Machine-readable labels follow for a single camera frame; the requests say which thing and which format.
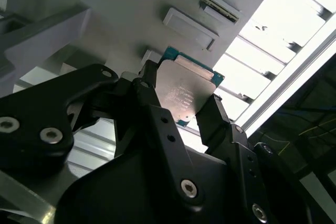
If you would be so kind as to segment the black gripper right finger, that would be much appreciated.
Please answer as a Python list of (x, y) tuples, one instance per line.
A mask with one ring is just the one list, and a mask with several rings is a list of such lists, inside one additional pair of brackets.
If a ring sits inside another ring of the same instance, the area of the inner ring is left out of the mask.
[(265, 143), (250, 146), (218, 96), (208, 99), (196, 119), (206, 153), (226, 163), (226, 223), (310, 222), (310, 209), (279, 156)]

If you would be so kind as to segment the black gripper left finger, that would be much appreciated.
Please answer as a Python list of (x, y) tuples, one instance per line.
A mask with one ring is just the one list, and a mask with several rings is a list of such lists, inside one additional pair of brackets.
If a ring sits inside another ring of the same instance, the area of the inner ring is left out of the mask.
[(50, 176), (63, 168), (75, 133), (99, 118), (113, 119), (115, 158), (152, 154), (178, 206), (200, 212), (204, 192), (170, 111), (160, 106), (157, 69), (147, 61), (129, 81), (95, 64), (1, 98), (1, 170)]

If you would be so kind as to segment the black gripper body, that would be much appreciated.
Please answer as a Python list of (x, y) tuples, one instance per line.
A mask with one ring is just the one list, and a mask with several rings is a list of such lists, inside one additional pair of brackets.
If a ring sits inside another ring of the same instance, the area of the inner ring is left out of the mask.
[(205, 200), (197, 213), (182, 210), (153, 155), (135, 151), (74, 182), (61, 197), (55, 223), (243, 223), (227, 165), (187, 149)]

